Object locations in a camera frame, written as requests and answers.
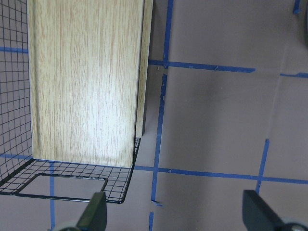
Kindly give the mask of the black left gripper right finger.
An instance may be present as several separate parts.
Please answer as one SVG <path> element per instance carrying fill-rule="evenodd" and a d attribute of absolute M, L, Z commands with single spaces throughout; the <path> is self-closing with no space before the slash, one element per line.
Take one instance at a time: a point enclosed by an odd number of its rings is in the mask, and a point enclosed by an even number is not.
<path fill-rule="evenodd" d="M 242 219 L 248 231 L 289 230 L 289 225 L 254 190 L 243 191 Z"/>

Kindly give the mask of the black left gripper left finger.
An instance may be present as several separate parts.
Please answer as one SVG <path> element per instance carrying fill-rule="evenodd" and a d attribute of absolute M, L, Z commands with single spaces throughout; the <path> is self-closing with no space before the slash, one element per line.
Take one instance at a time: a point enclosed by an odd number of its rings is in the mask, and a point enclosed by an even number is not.
<path fill-rule="evenodd" d="M 107 205 L 105 192 L 96 192 L 77 222 L 80 230 L 105 230 Z"/>

